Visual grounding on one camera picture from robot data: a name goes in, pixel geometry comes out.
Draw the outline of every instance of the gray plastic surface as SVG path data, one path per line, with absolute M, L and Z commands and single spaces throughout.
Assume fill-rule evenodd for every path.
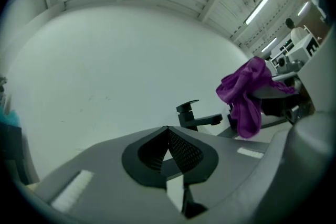
M 284 81 L 285 79 L 289 79 L 289 78 L 292 78 L 292 77 L 295 77 L 297 75 L 297 72 L 289 72 L 289 73 L 286 73 L 286 74 L 280 74 L 278 76 L 275 76 L 275 77 L 272 77 L 272 80 L 273 81 Z
M 121 155 L 130 143 L 158 130 L 154 128 L 96 144 L 56 169 L 36 189 L 50 202 L 82 169 L 94 173 L 78 202 L 69 211 L 86 223 L 178 223 L 178 212 L 164 189 L 144 187 L 124 170 Z
M 191 219 L 189 223 L 233 224 L 250 222 L 274 178 L 281 160 L 286 138 L 287 131 L 276 133 L 263 158 L 245 180 L 242 180 L 236 189 L 231 193 L 227 193 L 222 200 L 218 201 L 216 206 Z M 216 185 L 213 189 L 216 188 L 220 192 L 222 187 L 224 187 L 224 184 Z
M 316 112 L 293 126 L 288 134 L 281 164 L 256 211 L 254 223 L 280 222 L 307 200 L 325 176 L 334 157 L 335 133 L 335 114 L 331 113 Z M 330 199 L 333 200 L 332 188 Z M 322 199 L 314 202 L 323 204 L 327 201 Z
M 207 207 L 208 211 L 188 221 L 238 223 L 249 219 L 273 179 L 286 133 L 275 135 L 268 145 L 175 128 L 210 145 L 219 155 L 218 166 L 209 179 L 190 185 L 194 201 Z M 90 147 L 46 177 L 36 189 L 36 194 L 50 203 L 83 169 L 93 172 L 94 176 L 68 212 L 74 219 L 88 223 L 184 222 L 186 218 L 178 212 L 164 189 L 138 184 L 122 166 L 124 149 L 158 129 L 137 132 Z M 261 153 L 267 150 L 264 157 L 258 159 L 237 153 L 240 147 Z
M 298 72 L 316 111 L 336 111 L 335 40 L 334 24 L 316 54 Z
M 271 99 L 271 98 L 285 98 L 293 94 L 294 93 L 284 93 L 278 90 L 277 88 L 265 85 L 255 90 L 251 95 L 259 99 Z

